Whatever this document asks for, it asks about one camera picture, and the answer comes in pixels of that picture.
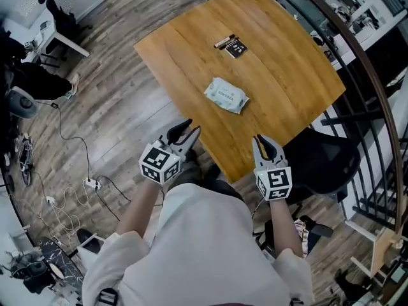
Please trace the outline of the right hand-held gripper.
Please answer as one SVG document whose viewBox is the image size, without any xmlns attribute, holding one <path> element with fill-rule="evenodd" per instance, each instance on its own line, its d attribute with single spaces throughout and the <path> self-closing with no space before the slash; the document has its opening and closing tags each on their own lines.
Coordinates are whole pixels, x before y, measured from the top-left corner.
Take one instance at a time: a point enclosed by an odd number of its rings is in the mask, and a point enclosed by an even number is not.
<svg viewBox="0 0 408 306">
<path fill-rule="evenodd" d="M 258 134 L 257 137 L 252 137 L 252 154 L 256 185 L 264 200 L 287 198 L 292 188 L 292 174 L 283 148 L 270 137 Z"/>
</svg>

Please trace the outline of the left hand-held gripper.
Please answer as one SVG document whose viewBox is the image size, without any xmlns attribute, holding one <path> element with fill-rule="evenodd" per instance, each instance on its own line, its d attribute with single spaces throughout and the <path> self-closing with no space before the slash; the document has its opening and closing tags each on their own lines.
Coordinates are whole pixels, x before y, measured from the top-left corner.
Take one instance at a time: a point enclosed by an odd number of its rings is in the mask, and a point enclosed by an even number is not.
<svg viewBox="0 0 408 306">
<path fill-rule="evenodd" d="M 192 122 L 184 119 L 155 133 L 139 158 L 140 172 L 145 178 L 164 185 L 182 171 L 187 152 L 201 133 L 200 126 L 188 128 Z"/>
</svg>

